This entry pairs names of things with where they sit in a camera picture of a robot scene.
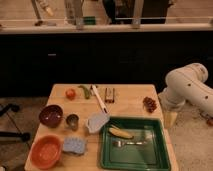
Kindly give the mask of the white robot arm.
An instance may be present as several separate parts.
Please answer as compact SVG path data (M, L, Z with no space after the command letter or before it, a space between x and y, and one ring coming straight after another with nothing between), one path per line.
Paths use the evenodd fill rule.
M200 63L168 72L165 77L166 87L159 94L162 108L178 111L189 101L213 117L213 88L205 84L207 79L208 70Z

